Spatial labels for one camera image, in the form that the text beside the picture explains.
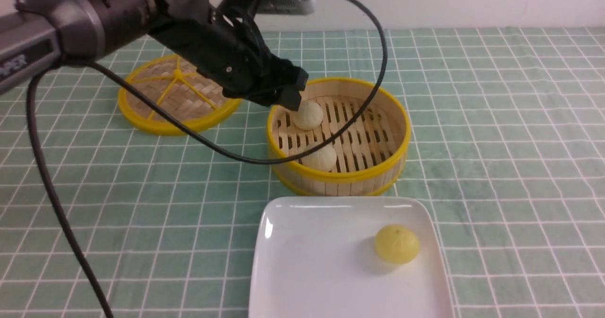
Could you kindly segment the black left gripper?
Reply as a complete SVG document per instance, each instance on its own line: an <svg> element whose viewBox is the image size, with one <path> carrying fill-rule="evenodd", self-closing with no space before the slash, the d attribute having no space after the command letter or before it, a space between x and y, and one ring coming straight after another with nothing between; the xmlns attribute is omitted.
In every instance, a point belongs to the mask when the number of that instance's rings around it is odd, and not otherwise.
<svg viewBox="0 0 605 318"><path fill-rule="evenodd" d="M149 35L218 83L227 98L298 111L308 73L259 49L228 23L213 19L212 7L149 12Z"/></svg>

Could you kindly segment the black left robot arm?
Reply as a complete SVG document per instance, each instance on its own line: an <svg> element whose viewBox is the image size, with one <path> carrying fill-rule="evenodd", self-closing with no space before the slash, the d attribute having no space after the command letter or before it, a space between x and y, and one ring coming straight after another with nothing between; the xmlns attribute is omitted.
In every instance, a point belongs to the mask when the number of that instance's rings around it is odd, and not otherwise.
<svg viewBox="0 0 605 318"><path fill-rule="evenodd" d="M1 17L1 92L46 69L98 61L145 35L227 98L300 107L308 74L272 54L257 14L307 15L304 0L23 0Z"/></svg>

